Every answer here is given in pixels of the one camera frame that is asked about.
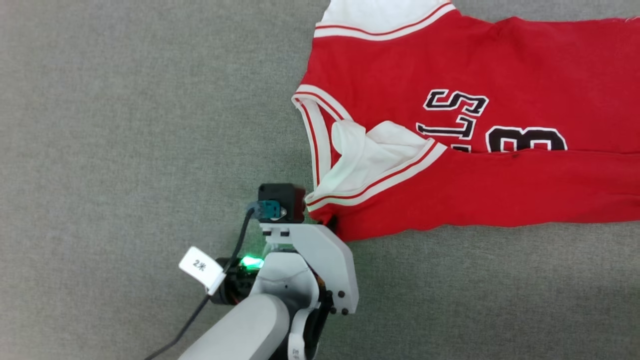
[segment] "black cable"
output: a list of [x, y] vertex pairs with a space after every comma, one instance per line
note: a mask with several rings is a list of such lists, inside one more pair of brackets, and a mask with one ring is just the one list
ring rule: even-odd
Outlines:
[[249, 220], [253, 216], [255, 212], [255, 208], [250, 208], [247, 210], [246, 215], [244, 216], [244, 222], [242, 223], [242, 229], [240, 229], [240, 236], [238, 237], [238, 242], [236, 243], [236, 248], [233, 253], [231, 253], [231, 257], [229, 257], [229, 261], [225, 264], [224, 269], [222, 270], [225, 274], [229, 271], [229, 268], [236, 263], [238, 259], [238, 254], [240, 254], [240, 248], [242, 248], [242, 244], [244, 242], [244, 235], [246, 234], [246, 228], [249, 226]]
[[[234, 249], [233, 253], [231, 254], [231, 257], [229, 258], [229, 261], [227, 261], [227, 264], [225, 264], [225, 267], [223, 268], [223, 272], [225, 274], [227, 273], [227, 271], [229, 270], [231, 265], [234, 264], [236, 262], [236, 260], [238, 259], [238, 254], [240, 254], [240, 249], [242, 248], [242, 244], [244, 243], [244, 236], [246, 234], [246, 228], [249, 226], [249, 220], [251, 220], [251, 217], [253, 216], [254, 212], [255, 212], [255, 208], [250, 208], [246, 212], [246, 215], [244, 216], [244, 222], [242, 224], [242, 229], [240, 230], [240, 236], [238, 237], [238, 241], [236, 243], [236, 248]], [[184, 333], [187, 332], [187, 329], [189, 328], [189, 326], [191, 326], [191, 324], [193, 323], [193, 320], [196, 320], [196, 317], [198, 316], [198, 314], [200, 314], [200, 312], [202, 311], [204, 306], [207, 305], [207, 303], [211, 299], [211, 296], [212, 295], [207, 294], [204, 297], [204, 299], [202, 299], [202, 301], [200, 302], [200, 305], [198, 305], [198, 308], [196, 309], [196, 311], [193, 312], [193, 314], [191, 315], [189, 320], [187, 320], [187, 323], [184, 324], [184, 326], [182, 327], [182, 330], [180, 330], [180, 332], [178, 333], [178, 336], [176, 336], [175, 339], [173, 339], [167, 345], [165, 345], [165, 346], [161, 347], [160, 349], [156, 350], [153, 354], [147, 356], [145, 358], [145, 360], [151, 360], [151, 359], [155, 358], [156, 356], [162, 354], [163, 352], [169, 350], [169, 348], [171, 348], [175, 344], [177, 344], [178, 341], [180, 341], [180, 339], [182, 338], [182, 335], [184, 335]]]
[[182, 335], [184, 335], [184, 333], [187, 332], [187, 329], [189, 328], [189, 326], [191, 326], [191, 324], [193, 323], [193, 320], [196, 320], [196, 317], [198, 316], [198, 314], [200, 314], [200, 312], [202, 311], [204, 306], [207, 305], [207, 303], [209, 302], [209, 299], [211, 299], [211, 295], [207, 294], [204, 297], [204, 299], [202, 299], [202, 301], [200, 302], [200, 305], [198, 305], [198, 308], [196, 309], [196, 311], [194, 311], [193, 314], [191, 315], [191, 317], [189, 318], [189, 320], [187, 320], [187, 323], [184, 324], [184, 326], [182, 327], [182, 330], [180, 330], [180, 332], [178, 333], [178, 336], [176, 336], [175, 339], [173, 339], [167, 345], [165, 345], [165, 346], [161, 347], [160, 349], [156, 350], [153, 354], [147, 356], [145, 358], [145, 360], [151, 360], [151, 359], [155, 358], [156, 356], [162, 354], [163, 352], [169, 350], [169, 348], [171, 348], [175, 344], [177, 344], [178, 341], [180, 341]]

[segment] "red basketball jersey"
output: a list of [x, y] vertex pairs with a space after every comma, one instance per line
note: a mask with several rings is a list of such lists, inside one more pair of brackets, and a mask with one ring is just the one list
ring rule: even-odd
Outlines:
[[336, 216], [344, 240], [640, 220], [640, 19], [494, 24], [443, 0], [333, 0], [293, 100], [310, 214]]

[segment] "red and white stripe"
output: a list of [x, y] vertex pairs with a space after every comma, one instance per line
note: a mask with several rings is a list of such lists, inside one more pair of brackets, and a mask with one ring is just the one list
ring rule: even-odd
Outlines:
[[396, 168], [392, 168], [377, 179], [372, 179], [361, 188], [347, 193], [315, 194], [311, 193], [305, 200], [309, 211], [315, 211], [327, 204], [354, 206], [365, 202], [374, 195], [402, 183], [428, 168], [446, 150], [447, 147], [434, 139], [428, 139], [427, 144], [416, 157]]
[[315, 38], [321, 37], [354, 37], [361, 38], [364, 40], [372, 40], [372, 41], [385, 41], [391, 40], [394, 38], [403, 37], [410, 33], [416, 32], [420, 29], [424, 29], [430, 24], [434, 23], [436, 20], [441, 18], [448, 12], [455, 10], [456, 7], [453, 6], [450, 2], [447, 2], [438, 8], [434, 9], [427, 16], [422, 18], [420, 21], [414, 22], [413, 24], [408, 24], [402, 26], [400, 28], [386, 31], [383, 33], [372, 33], [366, 30], [354, 28], [351, 26], [345, 26], [342, 24], [326, 24], [326, 23], [318, 23], [316, 25], [316, 32], [314, 33]]
[[302, 114], [311, 145], [311, 159], [314, 173], [314, 188], [331, 170], [331, 142], [329, 131], [318, 106], [329, 113], [335, 121], [349, 120], [351, 115], [331, 95], [312, 85], [300, 85], [292, 101]]

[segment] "white label tag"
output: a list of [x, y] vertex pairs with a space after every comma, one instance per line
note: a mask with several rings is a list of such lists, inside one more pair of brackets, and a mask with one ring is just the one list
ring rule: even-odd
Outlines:
[[215, 292], [225, 278], [222, 266], [195, 246], [187, 251], [178, 267], [206, 286], [209, 293]]

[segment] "green led light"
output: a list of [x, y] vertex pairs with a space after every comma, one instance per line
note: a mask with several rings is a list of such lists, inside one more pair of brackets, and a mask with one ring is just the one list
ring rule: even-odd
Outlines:
[[264, 265], [264, 260], [253, 256], [245, 256], [240, 260], [240, 264], [249, 269], [260, 269]]

